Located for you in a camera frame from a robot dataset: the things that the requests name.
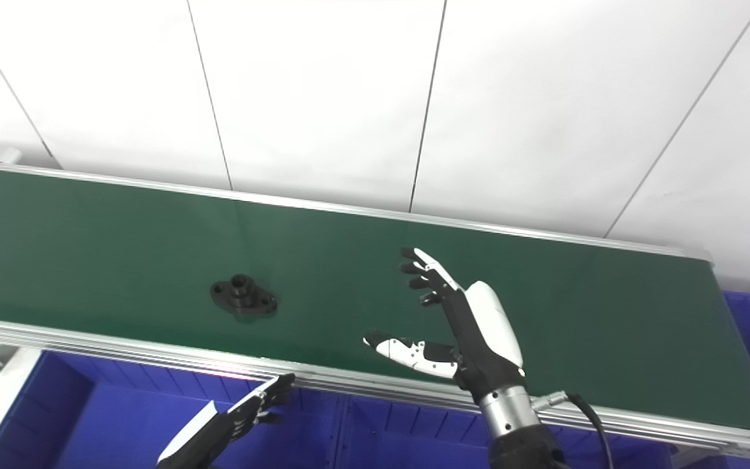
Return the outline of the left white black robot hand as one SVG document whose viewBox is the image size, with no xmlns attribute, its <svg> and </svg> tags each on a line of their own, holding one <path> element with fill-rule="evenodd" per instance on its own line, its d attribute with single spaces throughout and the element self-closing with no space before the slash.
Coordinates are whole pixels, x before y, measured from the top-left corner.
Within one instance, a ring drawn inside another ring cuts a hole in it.
<svg viewBox="0 0 750 469">
<path fill-rule="evenodd" d="M 246 436 L 256 425 L 280 424 L 283 417 L 271 412 L 271 408 L 289 403 L 295 380 L 294 373 L 273 377 L 226 412 L 218 412 L 214 401 L 209 401 L 170 440 L 156 467 L 211 468 L 227 446 Z"/>
</svg>

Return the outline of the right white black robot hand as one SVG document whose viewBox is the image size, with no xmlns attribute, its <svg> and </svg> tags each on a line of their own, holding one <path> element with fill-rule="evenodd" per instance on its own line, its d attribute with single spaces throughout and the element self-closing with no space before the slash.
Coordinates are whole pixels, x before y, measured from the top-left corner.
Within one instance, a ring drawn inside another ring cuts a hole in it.
<svg viewBox="0 0 750 469">
<path fill-rule="evenodd" d="M 419 299 L 422 306 L 441 306 L 456 343 L 412 341 L 380 330 L 367 332 L 363 343 L 407 368 L 454 380 L 476 403 L 489 395 L 526 393 L 523 353 L 493 288 L 481 280 L 462 287 L 419 248 L 404 248 L 401 254 L 408 263 L 400 270 L 413 276 L 408 286 L 426 290 Z"/>
</svg>

